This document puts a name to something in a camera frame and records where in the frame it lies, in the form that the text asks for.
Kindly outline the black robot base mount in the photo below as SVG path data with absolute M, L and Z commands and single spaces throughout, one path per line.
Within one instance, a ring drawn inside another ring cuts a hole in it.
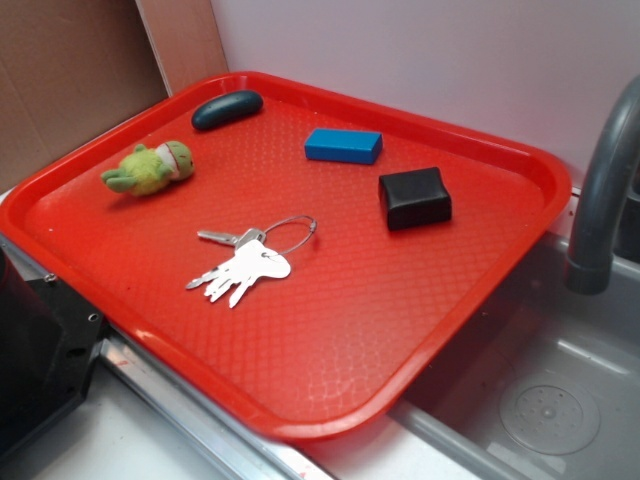
M 24 279 L 1 254 L 1 461 L 84 402 L 104 315 L 61 279 Z

